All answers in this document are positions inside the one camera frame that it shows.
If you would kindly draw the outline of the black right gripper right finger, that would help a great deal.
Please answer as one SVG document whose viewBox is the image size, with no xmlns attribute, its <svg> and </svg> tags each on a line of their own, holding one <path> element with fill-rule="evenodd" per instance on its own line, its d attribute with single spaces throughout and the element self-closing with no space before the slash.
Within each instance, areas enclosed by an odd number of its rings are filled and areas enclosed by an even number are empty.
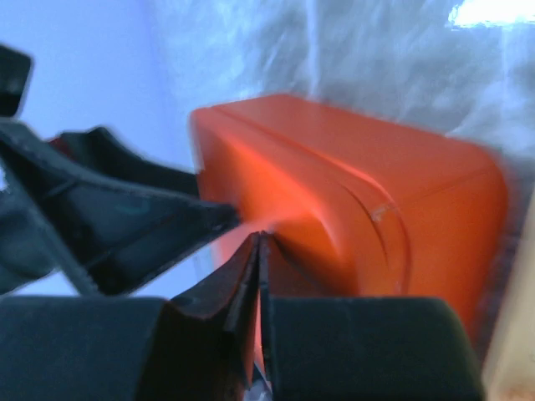
<svg viewBox="0 0 535 401">
<path fill-rule="evenodd" d="M 262 351 L 276 400 L 482 400 L 454 311 L 435 297 L 329 297 L 258 242 Z"/>
</svg>

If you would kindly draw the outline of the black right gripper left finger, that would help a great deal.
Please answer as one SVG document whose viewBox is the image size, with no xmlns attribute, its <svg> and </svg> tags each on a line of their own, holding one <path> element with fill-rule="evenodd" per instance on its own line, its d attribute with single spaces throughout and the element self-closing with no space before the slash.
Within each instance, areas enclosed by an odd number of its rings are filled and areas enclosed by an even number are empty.
<svg viewBox="0 0 535 401">
<path fill-rule="evenodd" d="M 4 400 L 240 400 L 252 379 L 260 236 L 172 299 L 6 297 Z"/>
</svg>

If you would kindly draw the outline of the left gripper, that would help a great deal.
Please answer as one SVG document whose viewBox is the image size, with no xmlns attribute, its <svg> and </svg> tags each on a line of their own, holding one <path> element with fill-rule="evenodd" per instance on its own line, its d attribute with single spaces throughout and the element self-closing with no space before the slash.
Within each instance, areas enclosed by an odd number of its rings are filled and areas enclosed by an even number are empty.
<svg viewBox="0 0 535 401">
<path fill-rule="evenodd" d="M 60 269 L 82 294 L 133 292 L 238 226 L 196 176 L 146 160 L 105 127 L 41 140 L 10 124 L 32 59 L 1 46 L 1 293 Z"/>
</svg>

